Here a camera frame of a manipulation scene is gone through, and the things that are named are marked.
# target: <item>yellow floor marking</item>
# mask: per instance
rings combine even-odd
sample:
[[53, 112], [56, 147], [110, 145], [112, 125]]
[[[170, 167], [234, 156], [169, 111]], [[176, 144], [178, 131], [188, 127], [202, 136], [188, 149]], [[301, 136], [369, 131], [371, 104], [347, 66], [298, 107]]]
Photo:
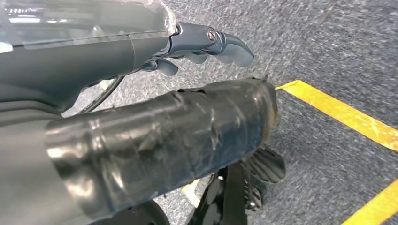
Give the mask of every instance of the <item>yellow floor marking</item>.
[[198, 207], [200, 199], [195, 194], [195, 188], [198, 185], [199, 180], [194, 180], [193, 183], [187, 184], [183, 187], [182, 192], [187, 196], [189, 202], [196, 207]]
[[[382, 146], [398, 152], [398, 131], [323, 93], [303, 81], [276, 88], [307, 102]], [[380, 225], [398, 212], [398, 180], [359, 209], [342, 225]]]
[[390, 184], [342, 225], [380, 225], [398, 212], [398, 180]]
[[382, 146], [398, 152], [398, 131], [302, 81], [281, 87], [325, 114], [342, 122]]

